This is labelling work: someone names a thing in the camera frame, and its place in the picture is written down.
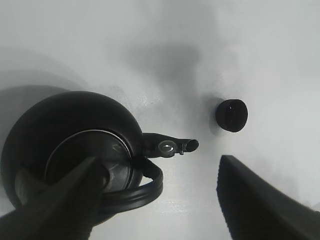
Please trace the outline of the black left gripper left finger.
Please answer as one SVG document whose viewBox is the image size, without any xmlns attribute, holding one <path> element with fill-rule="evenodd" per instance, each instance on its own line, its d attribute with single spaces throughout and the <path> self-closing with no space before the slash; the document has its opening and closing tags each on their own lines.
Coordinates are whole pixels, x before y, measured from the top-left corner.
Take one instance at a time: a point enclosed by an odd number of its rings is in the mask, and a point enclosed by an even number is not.
<svg viewBox="0 0 320 240">
<path fill-rule="evenodd" d="M 0 219 L 2 240 L 87 240 L 103 192 L 101 161 L 89 157 L 59 182 Z"/>
</svg>

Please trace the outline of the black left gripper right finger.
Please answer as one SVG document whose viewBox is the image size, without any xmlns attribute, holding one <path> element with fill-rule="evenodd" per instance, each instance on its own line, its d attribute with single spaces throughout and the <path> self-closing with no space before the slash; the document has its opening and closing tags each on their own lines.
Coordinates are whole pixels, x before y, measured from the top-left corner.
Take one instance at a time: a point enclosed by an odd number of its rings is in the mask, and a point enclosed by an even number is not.
<svg viewBox="0 0 320 240">
<path fill-rule="evenodd" d="M 222 155 L 217 198 L 233 240 L 318 240 L 320 213 L 282 193 L 232 155 Z"/>
</svg>

